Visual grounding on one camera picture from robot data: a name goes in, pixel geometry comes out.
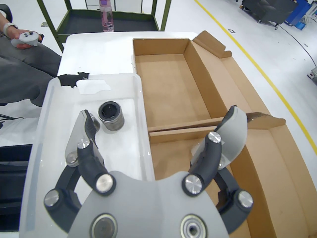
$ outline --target clear plastic bin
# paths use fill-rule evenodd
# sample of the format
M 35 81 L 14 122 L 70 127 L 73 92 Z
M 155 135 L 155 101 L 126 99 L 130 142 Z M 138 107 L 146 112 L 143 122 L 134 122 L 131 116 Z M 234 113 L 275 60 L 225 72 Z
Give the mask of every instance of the clear plastic bin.
M 105 81 L 103 86 L 98 82 Z M 36 142 L 29 160 L 23 195 L 20 237 L 67 237 L 51 220 L 44 208 L 45 194 L 53 189 L 66 166 L 65 148 L 79 112 L 87 109 L 98 120 L 98 108 L 106 101 L 121 105 L 124 126 L 115 132 L 101 123 L 96 144 L 108 171 L 121 171 L 139 180 L 155 180 L 146 125 L 141 79 L 137 74 L 91 75 L 78 87 L 60 86 L 58 78 L 50 81 L 40 115 Z M 91 188 L 82 178 L 75 192 L 81 203 Z

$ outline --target cable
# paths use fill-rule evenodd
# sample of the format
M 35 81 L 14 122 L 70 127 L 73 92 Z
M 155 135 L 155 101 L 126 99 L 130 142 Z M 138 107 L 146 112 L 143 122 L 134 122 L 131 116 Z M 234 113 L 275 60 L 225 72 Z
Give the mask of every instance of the cable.
M 295 41 L 297 41 L 296 38 L 295 38 L 293 35 L 291 35 L 288 31 L 286 31 L 282 26 L 280 26 L 280 27 L 281 27 L 285 32 L 287 32 L 290 36 L 292 36 Z M 313 61 L 314 65 L 316 66 L 315 61 L 314 61 L 314 59 L 310 56 L 309 52 L 304 48 L 304 46 L 302 46 L 302 45 L 300 44 L 299 41 L 297 41 L 297 43 L 305 50 L 305 52 L 307 52 L 307 54 L 309 55 L 310 59 Z
M 7 116 L 7 115 L 4 115 L 4 114 L 0 114 L 0 117 L 1 118 L 4 118 L 2 120 L 17 120 L 17 119 L 25 119 L 24 117 L 11 117 L 11 116 Z

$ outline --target black chair armrest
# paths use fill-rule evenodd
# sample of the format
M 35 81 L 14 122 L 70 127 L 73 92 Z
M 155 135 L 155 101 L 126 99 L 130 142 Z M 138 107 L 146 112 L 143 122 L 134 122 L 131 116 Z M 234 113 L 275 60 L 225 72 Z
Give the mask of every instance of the black chair armrest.
M 11 23 L 13 18 L 12 18 L 12 13 L 9 6 L 7 6 L 6 4 L 0 4 L 0 11 L 5 12 L 5 14 L 7 15 L 6 16 L 7 20 Z

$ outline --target white floor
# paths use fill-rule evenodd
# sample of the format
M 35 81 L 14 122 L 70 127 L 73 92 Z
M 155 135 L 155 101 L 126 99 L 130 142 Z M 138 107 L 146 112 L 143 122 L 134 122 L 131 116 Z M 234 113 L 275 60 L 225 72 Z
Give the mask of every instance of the white floor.
M 317 144 L 317 86 L 306 76 L 314 67 L 307 52 L 282 28 L 274 30 L 272 26 L 258 24 L 248 13 L 239 9 L 241 1 L 235 0 L 197 0 L 209 11 L 226 29 L 232 29 L 233 37 L 244 47 L 250 56 L 268 75 L 279 91 L 284 95 L 295 113 L 298 115 L 315 144 Z M 48 27 L 40 27 L 45 21 L 36 0 L 0 0 L 10 6 L 14 23 L 20 28 L 34 30 L 45 35 L 43 44 L 61 55 Z M 66 7 L 62 0 L 44 0 L 57 27 Z M 84 0 L 71 0 L 75 9 L 85 9 Z M 143 11 L 150 13 L 151 0 L 143 0 Z M 160 25 L 164 10 L 164 0 L 158 0 L 156 17 Z M 306 29 L 300 31 L 295 27 L 282 24 L 282 27 L 291 33 L 310 53 L 317 62 L 317 23 L 312 22 Z M 272 115 L 285 118 L 287 125 L 301 151 L 308 170 L 317 187 L 317 155 L 314 153 L 307 138 L 282 103 L 277 94 L 269 86 L 263 76 L 254 67 L 238 46 L 225 34 L 210 16 L 194 0 L 172 0 L 166 31 L 191 31 L 200 33 L 207 30 L 231 50 L 233 57 L 246 74 L 258 94 L 266 104 Z M 41 108 L 35 107 L 29 101 L 9 104 L 0 107 L 0 113 L 9 116 L 26 118 L 39 117 Z M 29 123 L 29 133 L 19 139 L 17 134 L 9 134 L 12 126 L 17 122 L 5 123 L 0 130 L 0 145 L 19 144 L 22 141 L 32 142 L 35 120 L 24 121 Z

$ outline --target gray gripper base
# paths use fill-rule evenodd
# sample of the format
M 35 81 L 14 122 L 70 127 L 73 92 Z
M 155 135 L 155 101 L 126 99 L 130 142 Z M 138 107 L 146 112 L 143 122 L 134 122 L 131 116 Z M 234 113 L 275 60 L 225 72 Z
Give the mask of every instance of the gray gripper base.
M 90 193 L 69 231 L 68 238 L 90 237 L 90 226 L 103 213 L 117 221 L 117 238 L 180 238 L 180 224 L 188 214 L 206 224 L 207 237 L 229 238 L 225 225 L 208 194 L 189 197 L 182 190 L 188 172 L 178 172 L 158 181 L 139 181 L 121 172 L 111 172 L 117 181 L 108 197 Z

